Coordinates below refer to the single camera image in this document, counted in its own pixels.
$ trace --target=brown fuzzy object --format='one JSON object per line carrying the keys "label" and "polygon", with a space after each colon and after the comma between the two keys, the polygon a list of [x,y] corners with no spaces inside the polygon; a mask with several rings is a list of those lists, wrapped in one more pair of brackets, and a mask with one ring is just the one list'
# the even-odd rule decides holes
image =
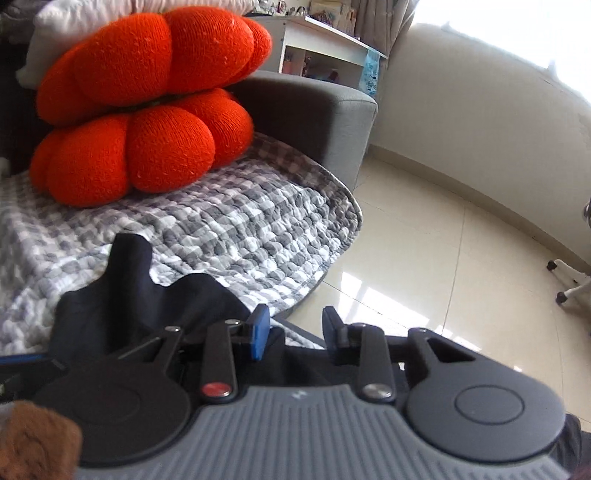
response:
{"label": "brown fuzzy object", "polygon": [[31,402],[18,401],[0,433],[0,477],[70,480],[81,447],[82,432],[73,421]]}

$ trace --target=white chair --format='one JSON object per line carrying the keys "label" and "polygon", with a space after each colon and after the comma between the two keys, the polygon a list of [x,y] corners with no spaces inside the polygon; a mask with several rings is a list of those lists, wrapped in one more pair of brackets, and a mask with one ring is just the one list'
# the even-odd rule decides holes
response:
{"label": "white chair", "polygon": [[[583,208],[583,219],[591,228],[591,212],[589,205],[591,205],[591,200],[589,200],[589,203],[587,203],[587,205],[585,205]],[[569,288],[565,291],[559,291],[556,294],[556,303],[558,305],[562,305],[570,297],[575,295],[591,292],[591,277],[585,273],[581,273],[579,270],[575,270],[573,267],[567,265],[562,260],[550,260],[548,265],[546,265],[546,268],[550,271],[558,269],[558,271],[565,273],[577,284],[576,287]]]}

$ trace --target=red button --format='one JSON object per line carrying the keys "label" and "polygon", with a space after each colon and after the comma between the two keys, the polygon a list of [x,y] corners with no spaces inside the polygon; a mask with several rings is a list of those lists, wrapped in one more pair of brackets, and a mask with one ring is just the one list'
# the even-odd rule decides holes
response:
{"label": "red button", "polygon": [[232,393],[232,387],[223,382],[210,382],[202,386],[201,392],[206,397],[223,398]]}

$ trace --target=chair leg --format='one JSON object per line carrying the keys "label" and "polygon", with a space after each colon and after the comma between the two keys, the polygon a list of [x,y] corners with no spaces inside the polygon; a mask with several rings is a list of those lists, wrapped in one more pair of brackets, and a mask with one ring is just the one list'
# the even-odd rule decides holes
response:
{"label": "chair leg", "polygon": [[573,267],[567,265],[562,260],[550,260],[548,265],[546,265],[546,268],[548,268],[550,271],[557,268],[559,271],[564,272],[577,283],[584,283],[588,278],[586,274],[581,273],[579,270],[575,270]]}
{"label": "chair leg", "polygon": [[565,291],[559,291],[556,295],[556,303],[558,305],[562,305],[570,297],[588,292],[591,292],[591,277],[587,277],[587,279],[582,282],[581,285],[578,285],[574,288],[569,288]]}
{"label": "chair leg", "polygon": [[559,271],[568,275],[569,278],[578,284],[576,287],[569,288],[565,291],[559,291],[556,294],[556,303],[558,305],[562,305],[570,297],[575,295],[591,292],[591,277],[580,272],[579,270],[575,270],[573,267],[567,265],[562,260],[550,260],[548,265],[546,265],[546,268],[548,268],[550,271],[558,269]]}

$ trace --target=metal screw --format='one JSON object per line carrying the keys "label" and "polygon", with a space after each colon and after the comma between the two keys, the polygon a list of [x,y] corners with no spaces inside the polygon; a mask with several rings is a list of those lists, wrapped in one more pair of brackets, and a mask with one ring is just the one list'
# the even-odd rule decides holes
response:
{"label": "metal screw", "polygon": [[392,389],[383,383],[367,384],[361,391],[370,400],[384,400],[392,396]]}

